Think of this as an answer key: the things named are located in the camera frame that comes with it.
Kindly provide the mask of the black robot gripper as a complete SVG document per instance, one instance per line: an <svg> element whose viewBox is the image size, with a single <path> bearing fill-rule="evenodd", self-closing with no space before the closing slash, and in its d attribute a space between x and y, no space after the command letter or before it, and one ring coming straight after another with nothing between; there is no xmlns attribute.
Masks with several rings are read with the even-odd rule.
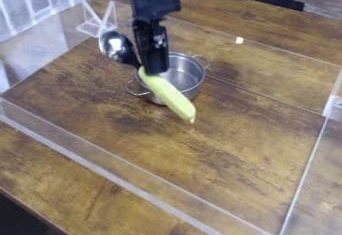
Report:
<svg viewBox="0 0 342 235"><path fill-rule="evenodd" d="M159 75L169 68L167 29L157 22L181 9L180 0L129 0L135 43L147 75Z"/></svg>

